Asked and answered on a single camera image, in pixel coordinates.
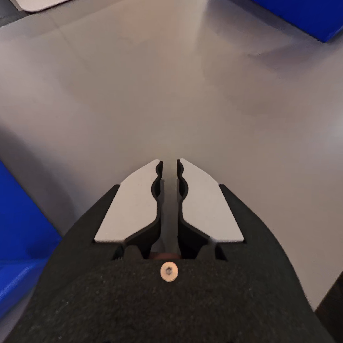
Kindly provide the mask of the white document stand base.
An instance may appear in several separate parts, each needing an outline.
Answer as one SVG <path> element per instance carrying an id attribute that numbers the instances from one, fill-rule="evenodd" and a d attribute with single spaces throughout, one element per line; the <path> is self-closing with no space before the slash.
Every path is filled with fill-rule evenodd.
<path id="1" fill-rule="evenodd" d="M 19 11 L 36 13 L 58 6 L 69 0 L 11 0 Z"/>

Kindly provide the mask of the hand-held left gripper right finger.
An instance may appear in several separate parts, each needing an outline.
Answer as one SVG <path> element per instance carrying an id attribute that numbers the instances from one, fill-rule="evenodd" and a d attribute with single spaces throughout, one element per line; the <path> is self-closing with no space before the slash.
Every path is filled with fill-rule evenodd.
<path id="1" fill-rule="evenodd" d="M 183 259 L 195 259 L 204 246 L 244 243 L 243 234 L 220 184 L 186 159 L 177 160 L 178 245 Z"/>

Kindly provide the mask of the blue plastic bin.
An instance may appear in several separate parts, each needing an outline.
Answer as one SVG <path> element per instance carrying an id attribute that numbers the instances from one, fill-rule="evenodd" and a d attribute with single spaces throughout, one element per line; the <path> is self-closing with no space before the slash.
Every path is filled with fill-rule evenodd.
<path id="1" fill-rule="evenodd" d="M 343 28 L 342 0 L 254 0 L 286 22 L 325 43 Z"/>
<path id="2" fill-rule="evenodd" d="M 36 284 L 62 237 L 0 163 L 0 317 Z"/>

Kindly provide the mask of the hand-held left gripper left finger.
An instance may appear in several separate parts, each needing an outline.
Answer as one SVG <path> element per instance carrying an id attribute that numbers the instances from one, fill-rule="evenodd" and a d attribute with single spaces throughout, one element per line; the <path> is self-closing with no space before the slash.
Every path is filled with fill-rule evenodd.
<path id="1" fill-rule="evenodd" d="M 163 162 L 155 159 L 130 174 L 120 185 L 94 237 L 95 243 L 137 246 L 143 257 L 161 235 Z"/>

